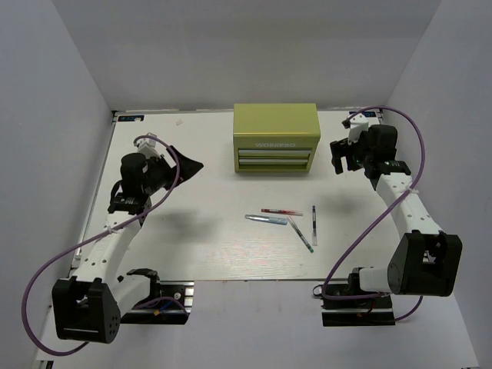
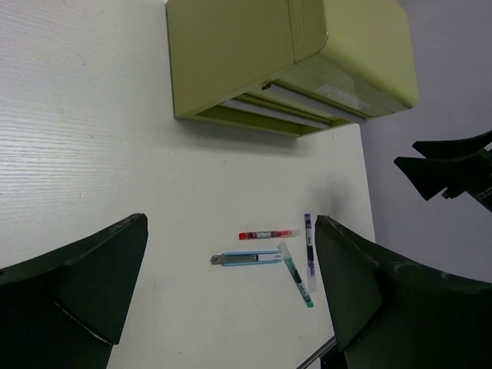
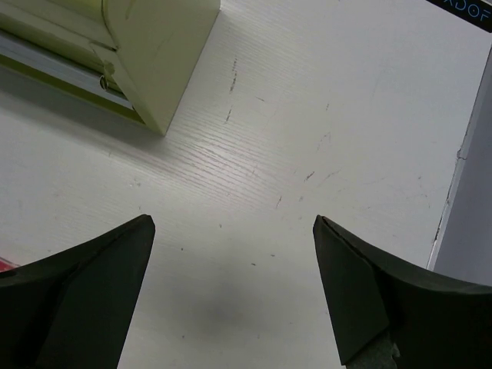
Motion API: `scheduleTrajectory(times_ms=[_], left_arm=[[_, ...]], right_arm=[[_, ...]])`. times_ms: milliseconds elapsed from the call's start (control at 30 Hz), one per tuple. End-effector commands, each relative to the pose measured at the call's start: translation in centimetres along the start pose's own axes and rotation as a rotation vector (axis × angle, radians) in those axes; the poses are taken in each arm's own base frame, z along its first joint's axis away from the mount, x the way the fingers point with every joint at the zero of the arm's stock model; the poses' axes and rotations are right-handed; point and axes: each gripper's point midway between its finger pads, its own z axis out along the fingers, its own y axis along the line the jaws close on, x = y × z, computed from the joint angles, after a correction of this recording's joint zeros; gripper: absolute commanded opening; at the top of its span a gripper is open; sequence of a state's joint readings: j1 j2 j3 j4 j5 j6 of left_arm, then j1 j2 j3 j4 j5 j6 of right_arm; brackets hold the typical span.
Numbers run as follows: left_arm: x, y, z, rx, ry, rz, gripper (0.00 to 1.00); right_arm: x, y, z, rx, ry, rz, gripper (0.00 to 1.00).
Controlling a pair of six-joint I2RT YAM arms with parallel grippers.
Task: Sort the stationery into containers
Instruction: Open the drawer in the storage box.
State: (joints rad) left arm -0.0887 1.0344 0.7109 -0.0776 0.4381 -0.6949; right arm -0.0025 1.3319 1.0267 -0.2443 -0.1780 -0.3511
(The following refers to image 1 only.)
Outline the blue silver pen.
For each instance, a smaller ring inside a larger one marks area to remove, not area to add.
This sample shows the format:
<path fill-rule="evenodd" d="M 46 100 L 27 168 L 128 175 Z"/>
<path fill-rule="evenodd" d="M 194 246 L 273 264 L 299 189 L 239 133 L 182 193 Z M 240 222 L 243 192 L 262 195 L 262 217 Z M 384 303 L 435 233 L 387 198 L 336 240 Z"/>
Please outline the blue silver pen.
<path fill-rule="evenodd" d="M 286 225 L 288 223 L 287 218 L 263 216 L 257 214 L 246 214 L 244 218 L 250 221 L 262 222 L 268 224 Z"/>

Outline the red pen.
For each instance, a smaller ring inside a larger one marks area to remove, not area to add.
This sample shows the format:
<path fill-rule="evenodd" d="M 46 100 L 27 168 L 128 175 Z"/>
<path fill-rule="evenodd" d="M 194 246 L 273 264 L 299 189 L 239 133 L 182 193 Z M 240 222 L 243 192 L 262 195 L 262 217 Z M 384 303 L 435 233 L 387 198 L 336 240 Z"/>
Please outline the red pen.
<path fill-rule="evenodd" d="M 273 209 L 273 208 L 262 208 L 262 213 L 266 214 L 285 214 L 290 216 L 303 216 L 303 211 L 295 211 L 295 210 L 285 210 L 285 209 Z"/>

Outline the green pen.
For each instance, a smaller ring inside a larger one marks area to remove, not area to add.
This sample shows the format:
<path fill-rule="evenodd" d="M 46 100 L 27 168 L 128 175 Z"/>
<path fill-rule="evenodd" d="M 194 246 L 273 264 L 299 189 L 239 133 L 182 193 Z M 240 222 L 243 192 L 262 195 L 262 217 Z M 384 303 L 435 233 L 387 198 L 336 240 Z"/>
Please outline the green pen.
<path fill-rule="evenodd" d="M 304 246 L 309 250 L 310 253 L 314 253 L 314 249 L 311 246 L 311 244 L 308 242 L 307 238 L 304 236 L 304 234 L 301 232 L 300 228 L 297 226 L 295 221 L 292 219 L 292 217 L 288 216 L 287 217 L 289 225 L 294 229 L 295 233 L 297 236 L 301 239 L 302 243 Z"/>

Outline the purple pen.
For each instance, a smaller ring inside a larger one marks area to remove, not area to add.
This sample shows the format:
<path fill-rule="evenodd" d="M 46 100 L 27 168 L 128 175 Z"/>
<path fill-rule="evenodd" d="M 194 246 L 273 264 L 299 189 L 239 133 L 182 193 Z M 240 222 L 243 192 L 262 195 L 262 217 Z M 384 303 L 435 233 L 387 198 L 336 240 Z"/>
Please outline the purple pen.
<path fill-rule="evenodd" d="M 317 246 L 317 212 L 316 212 L 315 205 L 312 205 L 311 215 L 312 215 L 312 245 L 316 247 Z"/>

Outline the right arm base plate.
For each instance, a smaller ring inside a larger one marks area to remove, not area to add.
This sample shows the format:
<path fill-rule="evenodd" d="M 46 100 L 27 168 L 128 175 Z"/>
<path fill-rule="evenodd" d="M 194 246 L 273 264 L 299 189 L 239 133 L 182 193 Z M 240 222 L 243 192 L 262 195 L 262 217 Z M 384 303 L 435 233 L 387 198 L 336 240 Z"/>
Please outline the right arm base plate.
<path fill-rule="evenodd" d="M 312 292 L 322 301 L 321 317 L 324 327 L 373 327 L 395 325 L 393 304 L 389 296 L 360 300 L 333 301 L 323 298 L 321 284 Z"/>

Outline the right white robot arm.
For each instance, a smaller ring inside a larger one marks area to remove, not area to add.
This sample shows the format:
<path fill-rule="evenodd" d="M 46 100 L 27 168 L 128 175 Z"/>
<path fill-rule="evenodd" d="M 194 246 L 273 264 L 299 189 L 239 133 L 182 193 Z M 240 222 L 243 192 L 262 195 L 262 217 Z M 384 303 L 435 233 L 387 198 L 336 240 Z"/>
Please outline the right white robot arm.
<path fill-rule="evenodd" d="M 396 159 L 397 129 L 351 120 L 348 137 L 331 142 L 335 171 L 364 170 L 390 208 L 401 238 L 385 268 L 358 268 L 356 281 L 347 287 L 348 300 L 363 307 L 375 293 L 447 297 L 453 289 L 462 252 L 455 234 L 445 233 L 430 216 L 407 164 Z"/>

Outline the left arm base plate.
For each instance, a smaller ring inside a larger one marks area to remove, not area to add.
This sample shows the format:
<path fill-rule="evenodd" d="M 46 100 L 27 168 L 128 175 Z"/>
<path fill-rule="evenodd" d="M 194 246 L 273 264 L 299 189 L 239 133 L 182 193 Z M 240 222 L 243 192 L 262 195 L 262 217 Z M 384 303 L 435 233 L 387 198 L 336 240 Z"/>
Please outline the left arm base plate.
<path fill-rule="evenodd" d="M 157 294 L 137 303 L 138 309 L 121 318 L 122 324 L 185 325 L 194 300 L 193 281 L 161 281 Z"/>

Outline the green metal drawer chest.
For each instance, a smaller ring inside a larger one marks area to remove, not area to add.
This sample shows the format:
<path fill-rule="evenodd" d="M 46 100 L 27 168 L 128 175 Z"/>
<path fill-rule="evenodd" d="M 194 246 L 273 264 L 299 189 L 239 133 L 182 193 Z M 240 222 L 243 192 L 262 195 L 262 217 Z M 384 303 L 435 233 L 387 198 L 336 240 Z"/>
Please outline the green metal drawer chest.
<path fill-rule="evenodd" d="M 237 173 L 311 170 L 321 140 L 316 104 L 236 104 L 233 113 Z"/>

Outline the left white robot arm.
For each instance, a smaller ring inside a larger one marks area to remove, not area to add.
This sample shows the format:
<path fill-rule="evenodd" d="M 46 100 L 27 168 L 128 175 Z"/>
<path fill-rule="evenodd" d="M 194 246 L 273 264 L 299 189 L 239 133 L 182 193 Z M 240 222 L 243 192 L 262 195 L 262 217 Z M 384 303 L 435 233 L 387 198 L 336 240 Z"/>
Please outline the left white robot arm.
<path fill-rule="evenodd" d="M 105 236 L 94 242 L 70 278 L 56 281 L 52 288 L 59 339 L 109 344 L 128 312 L 161 302 L 157 271 L 134 268 L 120 274 L 118 269 L 145 222 L 151 196 L 161 189 L 170 191 L 204 167 L 174 147 L 167 152 L 175 166 L 149 144 L 121 159 L 121 178 L 111 190 Z"/>

